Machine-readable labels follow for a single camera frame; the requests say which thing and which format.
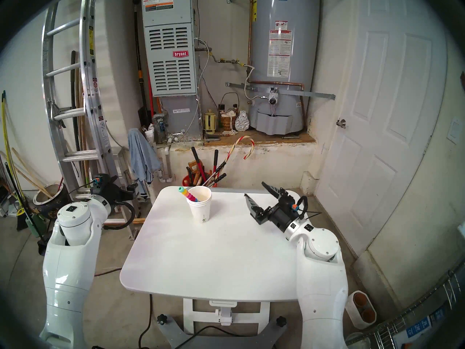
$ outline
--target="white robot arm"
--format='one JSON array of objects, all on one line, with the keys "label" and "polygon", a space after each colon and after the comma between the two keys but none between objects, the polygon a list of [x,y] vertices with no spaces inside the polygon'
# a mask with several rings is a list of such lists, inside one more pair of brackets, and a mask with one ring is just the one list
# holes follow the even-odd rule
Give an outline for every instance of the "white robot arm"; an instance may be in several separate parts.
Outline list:
[{"label": "white robot arm", "polygon": [[[330,230],[315,228],[304,219],[307,198],[297,204],[283,189],[262,182],[278,199],[263,210],[247,194],[247,206],[259,223],[273,222],[286,239],[297,247],[297,298],[302,312],[301,349],[347,349],[342,331],[342,315],[348,285],[338,239]],[[302,213],[299,205],[304,203]]]},{"label": "white robot arm", "polygon": [[[94,280],[103,224],[115,205],[133,198],[134,192],[113,184],[114,178],[94,178],[91,198],[62,207],[47,244],[42,273],[47,296],[47,318],[40,338],[55,348],[87,348],[82,311]],[[131,219],[119,228],[130,224]]]}]

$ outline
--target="white table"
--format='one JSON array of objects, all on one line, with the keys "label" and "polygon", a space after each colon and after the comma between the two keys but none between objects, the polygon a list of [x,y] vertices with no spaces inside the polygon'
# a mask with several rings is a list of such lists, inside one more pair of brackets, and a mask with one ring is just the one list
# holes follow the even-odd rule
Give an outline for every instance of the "white table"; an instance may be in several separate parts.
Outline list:
[{"label": "white table", "polygon": [[[289,191],[297,201],[299,196]],[[270,194],[249,194],[266,208]],[[161,190],[124,263],[128,290],[184,298],[184,327],[193,322],[269,320],[269,302],[297,299],[295,247],[272,223],[250,216],[243,192],[213,192],[210,220],[195,224],[178,187]],[[192,299],[210,300],[215,313],[194,312]],[[260,313],[231,313],[237,302],[261,302]]]}]

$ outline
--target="door panel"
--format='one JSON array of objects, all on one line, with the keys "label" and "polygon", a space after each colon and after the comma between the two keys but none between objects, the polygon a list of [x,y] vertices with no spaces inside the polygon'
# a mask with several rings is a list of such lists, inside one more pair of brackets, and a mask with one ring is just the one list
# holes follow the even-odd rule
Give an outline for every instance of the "door panel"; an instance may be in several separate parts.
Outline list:
[{"label": "door panel", "polygon": [[359,0],[350,83],[316,196],[360,255],[402,198],[445,84],[444,30],[423,0]]}]

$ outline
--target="yellow label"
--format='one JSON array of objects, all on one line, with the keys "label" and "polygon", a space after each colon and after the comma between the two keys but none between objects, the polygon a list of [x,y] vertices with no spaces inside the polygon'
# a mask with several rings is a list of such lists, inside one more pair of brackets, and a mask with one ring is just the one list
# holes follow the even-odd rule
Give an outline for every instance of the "yellow label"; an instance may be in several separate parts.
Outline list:
[{"label": "yellow label", "polygon": [[257,0],[253,0],[252,4],[252,14],[253,14],[253,21],[257,21]]},{"label": "yellow label", "polygon": [[90,54],[94,54],[94,28],[92,26],[89,26],[89,48],[90,48]]}]

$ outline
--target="bryant logo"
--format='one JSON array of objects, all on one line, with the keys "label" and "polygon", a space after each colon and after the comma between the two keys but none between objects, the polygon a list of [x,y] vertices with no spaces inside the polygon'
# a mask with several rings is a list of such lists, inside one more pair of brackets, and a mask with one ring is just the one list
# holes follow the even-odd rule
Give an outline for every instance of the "bryant logo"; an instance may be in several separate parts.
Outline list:
[{"label": "bryant logo", "polygon": [[187,57],[189,56],[189,51],[173,51],[173,57]]}]

